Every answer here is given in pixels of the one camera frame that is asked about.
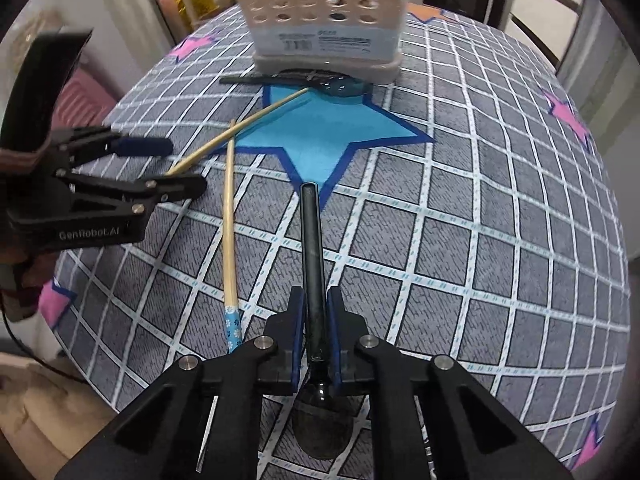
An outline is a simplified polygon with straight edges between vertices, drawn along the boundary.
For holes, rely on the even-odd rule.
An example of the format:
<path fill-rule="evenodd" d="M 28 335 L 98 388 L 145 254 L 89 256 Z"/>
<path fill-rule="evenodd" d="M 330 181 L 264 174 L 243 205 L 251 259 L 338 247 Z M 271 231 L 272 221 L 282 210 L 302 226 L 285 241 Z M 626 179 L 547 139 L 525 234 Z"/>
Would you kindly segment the long wooden chopstick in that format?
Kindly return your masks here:
<path fill-rule="evenodd" d="M 180 159 L 174 166 L 172 166 L 167 172 L 166 176 L 172 177 L 177 174 L 183 174 L 186 170 L 193 167 L 197 162 L 199 162 L 202 158 L 204 158 L 209 152 L 213 151 L 215 148 L 218 148 L 219 145 L 224 144 L 231 140 L 236 134 L 238 134 L 243 129 L 251 126 L 254 122 L 257 122 L 259 119 L 267 116 L 268 114 L 278 110 L 280 107 L 285 106 L 289 102 L 292 102 L 298 99 L 300 96 L 303 96 L 305 93 L 309 91 L 308 88 L 303 88 L 302 90 L 298 90 L 293 94 L 290 94 L 284 99 L 280 99 L 280 101 L 274 102 L 267 107 L 263 108 L 259 112 L 248 116 L 247 118 L 241 120 L 234 126 L 231 126 L 227 130 L 224 130 L 218 136 L 215 136 L 212 140 L 208 141 L 206 144 L 198 148 L 189 156 L 183 157 Z"/>

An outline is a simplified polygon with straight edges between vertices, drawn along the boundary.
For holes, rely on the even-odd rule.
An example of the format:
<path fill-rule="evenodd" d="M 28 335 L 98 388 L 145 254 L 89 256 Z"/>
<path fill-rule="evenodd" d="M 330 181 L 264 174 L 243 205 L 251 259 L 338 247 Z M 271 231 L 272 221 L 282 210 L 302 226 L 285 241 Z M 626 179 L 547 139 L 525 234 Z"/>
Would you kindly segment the blue patterned wooden chopstick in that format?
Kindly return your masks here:
<path fill-rule="evenodd" d="M 227 143 L 224 194 L 222 194 L 222 291 L 224 292 L 224 328 L 228 352 L 242 341 L 238 284 L 236 284 L 234 235 L 234 137 Z"/>

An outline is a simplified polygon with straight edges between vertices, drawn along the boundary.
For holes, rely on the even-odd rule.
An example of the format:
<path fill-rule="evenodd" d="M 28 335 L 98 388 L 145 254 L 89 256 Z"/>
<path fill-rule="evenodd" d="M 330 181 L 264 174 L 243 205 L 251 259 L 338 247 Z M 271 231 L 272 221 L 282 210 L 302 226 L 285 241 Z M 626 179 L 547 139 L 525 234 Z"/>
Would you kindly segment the black spoon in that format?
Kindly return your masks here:
<path fill-rule="evenodd" d="M 306 454 L 315 460 L 335 460 L 352 436 L 352 416 L 348 401 L 335 394 L 332 382 L 319 195 L 314 182 L 300 187 L 300 234 L 307 376 L 294 403 L 292 428 Z"/>
<path fill-rule="evenodd" d="M 320 73 L 318 70 L 311 72 L 289 70 L 275 75 L 227 75 L 220 77 L 219 82 L 221 84 L 252 84 L 253 86 L 270 84 L 270 86 L 309 88 L 326 96 L 336 96 L 337 98 L 365 96 L 373 90 L 373 84 L 370 82 L 338 73 Z"/>

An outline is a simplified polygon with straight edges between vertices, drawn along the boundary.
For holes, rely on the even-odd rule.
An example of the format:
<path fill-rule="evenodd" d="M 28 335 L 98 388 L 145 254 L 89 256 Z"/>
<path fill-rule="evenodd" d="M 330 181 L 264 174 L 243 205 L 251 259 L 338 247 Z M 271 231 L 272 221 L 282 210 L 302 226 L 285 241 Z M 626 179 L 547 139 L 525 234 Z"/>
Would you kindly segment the beige plastic utensil holder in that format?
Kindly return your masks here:
<path fill-rule="evenodd" d="M 325 70 L 388 84 L 399 72 L 408 0 L 236 0 L 259 73 Z"/>

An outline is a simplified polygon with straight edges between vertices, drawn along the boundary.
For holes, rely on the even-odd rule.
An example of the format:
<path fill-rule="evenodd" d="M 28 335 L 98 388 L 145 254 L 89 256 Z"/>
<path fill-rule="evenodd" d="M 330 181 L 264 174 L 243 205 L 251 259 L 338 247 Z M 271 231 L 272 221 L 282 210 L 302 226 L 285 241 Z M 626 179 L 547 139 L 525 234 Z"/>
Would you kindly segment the pink plastic stool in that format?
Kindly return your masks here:
<path fill-rule="evenodd" d="M 99 126 L 116 105 L 114 96 L 82 68 L 66 82 L 52 114 L 52 129 Z"/>

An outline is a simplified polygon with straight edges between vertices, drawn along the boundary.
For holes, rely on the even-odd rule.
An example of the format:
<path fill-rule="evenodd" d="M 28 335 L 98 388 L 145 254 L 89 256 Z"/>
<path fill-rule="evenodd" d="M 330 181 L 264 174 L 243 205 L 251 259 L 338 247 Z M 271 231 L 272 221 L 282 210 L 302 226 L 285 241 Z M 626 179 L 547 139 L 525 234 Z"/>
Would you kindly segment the checkered star tablecloth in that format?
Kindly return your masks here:
<path fill-rule="evenodd" d="M 230 9 L 151 68 L 106 122 L 191 154 L 260 110 L 253 41 Z M 322 197 L 324 273 L 370 333 L 428 359 L 448 353 L 567 467 L 602 437 L 623 377 L 629 286 L 608 176 L 570 99 L 537 55 L 492 27 L 409 14 L 397 79 L 355 118 L 322 114 L 247 131 L 234 158 L 243 338 L 302 284 L 302 177 Z M 119 411 L 185 353 L 227 353 L 222 292 L 224 149 L 198 170 L 206 193 L 155 209 L 141 244 L 58 260 L 76 292 L 55 335 Z M 335 460 L 294 438 L 291 400 L 262 404 L 259 479 L 372 479 L 368 401 Z"/>

